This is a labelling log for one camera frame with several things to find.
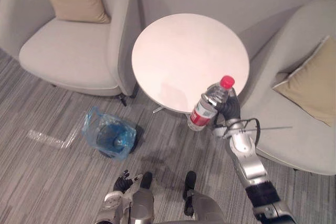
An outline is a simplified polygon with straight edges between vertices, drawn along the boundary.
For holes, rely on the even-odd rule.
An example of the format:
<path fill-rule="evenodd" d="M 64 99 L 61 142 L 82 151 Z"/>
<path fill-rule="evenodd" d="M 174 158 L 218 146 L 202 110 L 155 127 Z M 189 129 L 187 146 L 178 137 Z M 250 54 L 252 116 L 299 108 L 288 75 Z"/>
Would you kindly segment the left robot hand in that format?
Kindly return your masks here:
<path fill-rule="evenodd" d="M 136 175 L 133 178 L 129 178 L 129 176 L 129 170 L 124 170 L 115 181 L 113 185 L 113 190 L 120 191 L 124 194 L 135 182 L 138 182 L 142 179 L 142 174 Z"/>

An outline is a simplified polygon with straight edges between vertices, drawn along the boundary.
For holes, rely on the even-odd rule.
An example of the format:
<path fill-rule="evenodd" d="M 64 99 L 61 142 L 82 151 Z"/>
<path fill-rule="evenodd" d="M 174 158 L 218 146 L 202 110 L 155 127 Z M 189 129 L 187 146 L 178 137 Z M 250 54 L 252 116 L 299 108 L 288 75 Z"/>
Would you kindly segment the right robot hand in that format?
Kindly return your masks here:
<path fill-rule="evenodd" d="M 213 122 L 214 128 L 224 127 L 224 126 L 231 126 L 237 122 L 241 121 L 240 117 L 240 104 L 238 101 L 238 97 L 234 88 L 231 88 L 228 91 L 228 98 L 225 103 L 218 103 L 215 106 L 217 110 L 217 114 L 215 115 L 215 119 Z M 219 115 L 224 117 L 225 124 L 219 124 L 218 117 Z"/>

